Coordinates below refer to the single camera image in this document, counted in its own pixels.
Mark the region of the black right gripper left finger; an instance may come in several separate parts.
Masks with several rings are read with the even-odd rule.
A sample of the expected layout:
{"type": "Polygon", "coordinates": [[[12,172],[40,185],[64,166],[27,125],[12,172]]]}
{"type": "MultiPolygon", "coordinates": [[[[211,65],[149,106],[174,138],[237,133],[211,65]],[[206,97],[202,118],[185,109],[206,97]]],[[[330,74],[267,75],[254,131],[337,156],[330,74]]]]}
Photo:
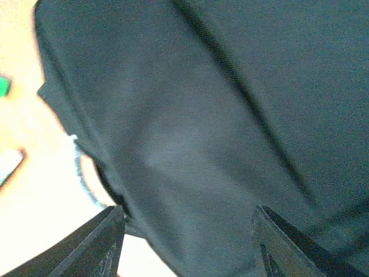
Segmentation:
{"type": "Polygon", "coordinates": [[[109,206],[5,276],[117,276],[124,235],[123,208],[109,206]]]}

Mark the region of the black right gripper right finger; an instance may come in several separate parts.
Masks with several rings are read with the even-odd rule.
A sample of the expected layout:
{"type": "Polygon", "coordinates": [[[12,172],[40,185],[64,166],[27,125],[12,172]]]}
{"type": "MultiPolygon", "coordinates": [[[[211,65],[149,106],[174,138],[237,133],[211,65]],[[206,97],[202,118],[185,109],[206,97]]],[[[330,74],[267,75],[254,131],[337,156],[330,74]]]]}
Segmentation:
{"type": "Polygon", "coordinates": [[[252,225],[257,276],[366,276],[267,206],[256,206],[252,225]]]}

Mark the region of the black student backpack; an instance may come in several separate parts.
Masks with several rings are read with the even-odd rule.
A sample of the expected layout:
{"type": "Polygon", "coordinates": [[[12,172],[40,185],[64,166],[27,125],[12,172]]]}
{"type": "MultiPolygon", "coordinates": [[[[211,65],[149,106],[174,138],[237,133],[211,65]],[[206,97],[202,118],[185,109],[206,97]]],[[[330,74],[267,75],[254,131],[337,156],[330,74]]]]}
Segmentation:
{"type": "Polygon", "coordinates": [[[251,276],[265,205],[368,272],[367,1],[39,1],[40,96],[128,233],[251,276]]]}

